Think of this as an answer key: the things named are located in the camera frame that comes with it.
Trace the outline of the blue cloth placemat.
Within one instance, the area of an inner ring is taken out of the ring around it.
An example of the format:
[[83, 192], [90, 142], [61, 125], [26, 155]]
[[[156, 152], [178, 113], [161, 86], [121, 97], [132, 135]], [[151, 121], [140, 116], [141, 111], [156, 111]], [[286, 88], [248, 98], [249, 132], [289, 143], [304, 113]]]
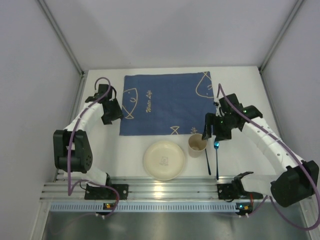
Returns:
[[205, 115], [214, 113], [209, 71], [124, 77], [121, 136], [202, 133]]

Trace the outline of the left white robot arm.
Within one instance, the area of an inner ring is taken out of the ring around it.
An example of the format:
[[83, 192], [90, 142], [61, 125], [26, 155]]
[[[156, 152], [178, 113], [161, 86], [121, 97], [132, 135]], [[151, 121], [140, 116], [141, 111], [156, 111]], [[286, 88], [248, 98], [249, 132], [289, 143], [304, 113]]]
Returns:
[[80, 113], [64, 129], [53, 133], [54, 165], [67, 173], [71, 184], [72, 173], [95, 186], [110, 186], [110, 176], [93, 166], [93, 152], [88, 133], [98, 122], [111, 125], [124, 114], [117, 100], [117, 91], [109, 84], [100, 84], [93, 96], [89, 96]]

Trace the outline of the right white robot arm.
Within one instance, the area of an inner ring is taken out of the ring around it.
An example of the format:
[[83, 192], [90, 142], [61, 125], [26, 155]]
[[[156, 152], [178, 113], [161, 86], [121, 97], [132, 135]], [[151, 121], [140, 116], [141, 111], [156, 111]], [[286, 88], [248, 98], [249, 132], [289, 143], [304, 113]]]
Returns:
[[214, 136], [215, 142], [231, 140], [232, 130], [238, 129], [256, 145], [274, 169], [274, 174], [246, 171], [236, 175], [231, 183], [238, 195], [259, 193], [272, 197], [286, 208], [316, 193], [319, 166], [313, 160], [303, 160], [288, 148], [255, 106], [244, 107], [234, 93], [213, 104], [216, 112], [205, 115], [202, 139]]

